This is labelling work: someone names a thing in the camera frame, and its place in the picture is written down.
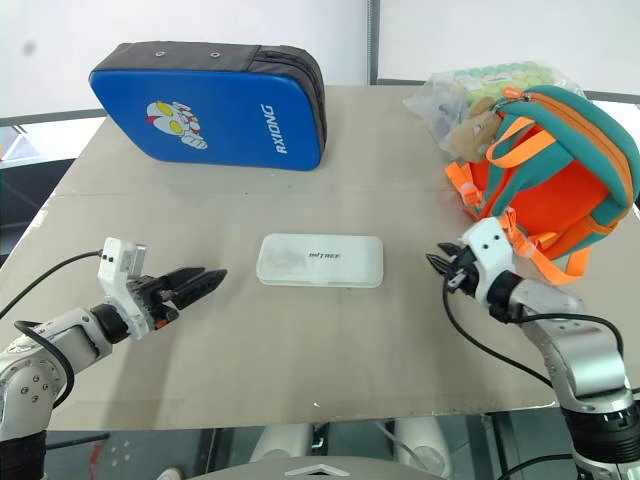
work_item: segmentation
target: silver robotic arm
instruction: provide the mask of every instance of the silver robotic arm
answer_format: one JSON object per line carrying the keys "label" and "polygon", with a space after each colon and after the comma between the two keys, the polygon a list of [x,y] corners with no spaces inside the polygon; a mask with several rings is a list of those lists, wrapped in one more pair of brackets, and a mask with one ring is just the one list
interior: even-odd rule
{"label": "silver robotic arm", "polygon": [[75,374],[109,355],[113,344],[142,338],[175,320],[177,310],[215,290],[227,273],[195,267],[143,276],[145,251],[108,238],[98,272],[102,304],[42,324],[16,322],[24,335],[0,354],[0,479],[40,480],[45,430]]}
{"label": "silver robotic arm", "polygon": [[[449,291],[461,289],[496,319],[518,323],[538,348],[571,433],[579,477],[640,478],[640,414],[611,335],[586,316],[567,318],[584,312],[580,299],[515,273],[511,246],[495,218],[478,222],[462,241],[464,248],[440,244],[447,260],[427,258]],[[553,315],[534,320],[539,314]]]}

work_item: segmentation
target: plush toy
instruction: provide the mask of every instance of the plush toy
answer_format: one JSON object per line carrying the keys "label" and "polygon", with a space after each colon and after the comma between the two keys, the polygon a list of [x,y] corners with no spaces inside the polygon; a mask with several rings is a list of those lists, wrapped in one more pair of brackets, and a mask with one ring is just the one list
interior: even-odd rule
{"label": "plush toy", "polygon": [[451,150],[466,162],[480,162],[495,140],[502,119],[491,111],[492,97],[482,97],[469,107],[469,118],[449,135]]}

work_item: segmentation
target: orange strap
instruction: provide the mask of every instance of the orange strap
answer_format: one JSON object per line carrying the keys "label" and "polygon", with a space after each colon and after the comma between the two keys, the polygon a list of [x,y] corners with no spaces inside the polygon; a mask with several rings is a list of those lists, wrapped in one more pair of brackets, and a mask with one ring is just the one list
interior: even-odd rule
{"label": "orange strap", "polygon": [[468,163],[460,167],[453,162],[444,169],[444,173],[462,197],[462,203],[465,206],[479,207],[482,204],[482,192],[473,183],[473,175]]}
{"label": "orange strap", "polygon": [[487,150],[487,160],[492,164],[500,168],[512,168],[526,162],[534,155],[540,153],[547,148],[553,142],[556,141],[553,136],[546,130],[536,133],[528,140],[522,142],[516,148],[506,153],[500,158],[494,158],[493,152],[498,145],[504,142],[506,139],[511,138],[522,129],[533,125],[534,120],[527,117],[518,117],[509,128],[502,134],[502,136],[496,140]]}
{"label": "orange strap", "polygon": [[563,271],[538,250],[540,243],[551,240],[555,234],[549,233],[536,235],[535,237],[527,237],[518,228],[516,224],[516,212],[511,207],[507,208],[499,220],[509,242],[513,245],[514,251],[518,255],[530,259],[542,275],[551,283],[563,285],[578,280],[585,274],[589,263],[589,253],[591,251],[589,247],[571,254],[567,268]]}

